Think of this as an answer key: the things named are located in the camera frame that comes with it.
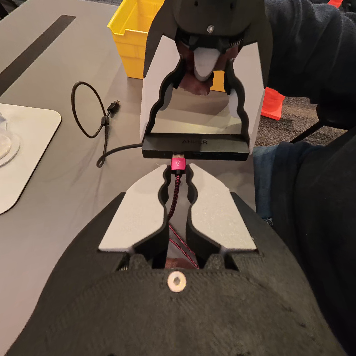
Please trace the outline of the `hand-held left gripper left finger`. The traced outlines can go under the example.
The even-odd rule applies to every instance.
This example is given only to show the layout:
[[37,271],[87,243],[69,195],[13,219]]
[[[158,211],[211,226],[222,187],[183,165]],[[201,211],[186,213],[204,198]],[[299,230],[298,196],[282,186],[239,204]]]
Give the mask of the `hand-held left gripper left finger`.
[[160,165],[125,192],[98,249],[141,254],[152,268],[164,268],[169,244],[168,186],[171,167]]

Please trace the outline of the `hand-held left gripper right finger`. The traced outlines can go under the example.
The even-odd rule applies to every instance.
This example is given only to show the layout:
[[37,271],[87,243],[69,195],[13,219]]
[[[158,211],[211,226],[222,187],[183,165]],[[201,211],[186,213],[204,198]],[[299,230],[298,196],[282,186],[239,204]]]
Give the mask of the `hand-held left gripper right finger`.
[[247,229],[229,188],[191,163],[186,168],[188,201],[186,241],[203,268],[211,255],[228,261],[235,253],[255,253],[256,244]]

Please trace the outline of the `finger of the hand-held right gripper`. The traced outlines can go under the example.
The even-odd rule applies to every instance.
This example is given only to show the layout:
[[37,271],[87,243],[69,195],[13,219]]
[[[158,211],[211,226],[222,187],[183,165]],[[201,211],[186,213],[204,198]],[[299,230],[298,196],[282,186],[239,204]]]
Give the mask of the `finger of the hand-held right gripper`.
[[230,91],[230,115],[241,121],[240,135],[251,155],[265,96],[257,42],[242,47],[237,57],[227,63],[225,90]]
[[148,72],[143,80],[140,140],[144,141],[147,132],[152,129],[158,111],[167,109],[173,92],[173,80],[169,77],[176,72],[180,54],[173,39],[162,35],[154,53]]

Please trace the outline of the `yellow plastic bin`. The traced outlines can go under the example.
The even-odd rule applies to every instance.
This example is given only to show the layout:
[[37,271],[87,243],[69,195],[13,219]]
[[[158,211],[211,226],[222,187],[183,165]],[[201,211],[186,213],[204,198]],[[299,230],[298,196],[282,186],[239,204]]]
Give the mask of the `yellow plastic bin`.
[[108,24],[127,77],[143,79],[148,32],[163,3],[162,0],[124,0]]

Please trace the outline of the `person's right hand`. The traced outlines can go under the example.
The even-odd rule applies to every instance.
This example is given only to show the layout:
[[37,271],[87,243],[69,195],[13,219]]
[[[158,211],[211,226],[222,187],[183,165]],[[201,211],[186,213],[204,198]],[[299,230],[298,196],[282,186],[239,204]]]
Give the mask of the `person's right hand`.
[[194,95],[207,96],[213,85],[213,73],[205,80],[200,81],[194,74],[194,53],[182,42],[177,43],[177,49],[185,60],[185,74],[179,87]]

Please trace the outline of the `person's left hand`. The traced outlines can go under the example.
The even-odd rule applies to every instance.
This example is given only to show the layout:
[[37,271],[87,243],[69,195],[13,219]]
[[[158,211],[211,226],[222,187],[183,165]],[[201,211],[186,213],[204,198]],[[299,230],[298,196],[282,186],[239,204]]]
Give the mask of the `person's left hand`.
[[185,258],[170,258],[165,262],[165,269],[197,269],[196,265]]

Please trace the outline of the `orange plastic bin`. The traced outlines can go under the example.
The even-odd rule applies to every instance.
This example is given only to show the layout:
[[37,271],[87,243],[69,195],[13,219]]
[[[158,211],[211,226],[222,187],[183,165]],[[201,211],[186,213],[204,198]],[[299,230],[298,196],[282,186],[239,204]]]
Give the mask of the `orange plastic bin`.
[[278,91],[266,87],[264,101],[261,109],[261,116],[271,118],[273,120],[280,120],[282,116],[282,107],[285,96],[278,93]]

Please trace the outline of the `person's blue jeans leg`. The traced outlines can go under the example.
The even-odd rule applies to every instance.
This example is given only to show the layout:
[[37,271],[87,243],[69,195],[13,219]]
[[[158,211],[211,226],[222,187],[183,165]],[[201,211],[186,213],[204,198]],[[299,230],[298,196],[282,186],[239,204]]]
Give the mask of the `person's blue jeans leg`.
[[271,184],[277,149],[278,145],[257,146],[253,149],[256,213],[271,227],[273,226]]

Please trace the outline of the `black tape strip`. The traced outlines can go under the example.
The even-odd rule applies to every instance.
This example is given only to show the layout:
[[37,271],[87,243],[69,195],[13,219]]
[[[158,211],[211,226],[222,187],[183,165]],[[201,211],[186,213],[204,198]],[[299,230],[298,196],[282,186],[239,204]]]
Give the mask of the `black tape strip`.
[[17,56],[0,74],[0,95],[38,59],[38,57],[62,34],[76,19],[76,16],[60,15],[29,47]]

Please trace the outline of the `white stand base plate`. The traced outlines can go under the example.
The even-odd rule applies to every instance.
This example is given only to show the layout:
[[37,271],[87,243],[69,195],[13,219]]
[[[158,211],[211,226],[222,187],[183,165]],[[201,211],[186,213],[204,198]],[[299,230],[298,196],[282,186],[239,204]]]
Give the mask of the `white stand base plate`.
[[8,139],[10,149],[1,149],[0,213],[10,210],[54,137],[61,115],[54,110],[3,104],[1,141]]

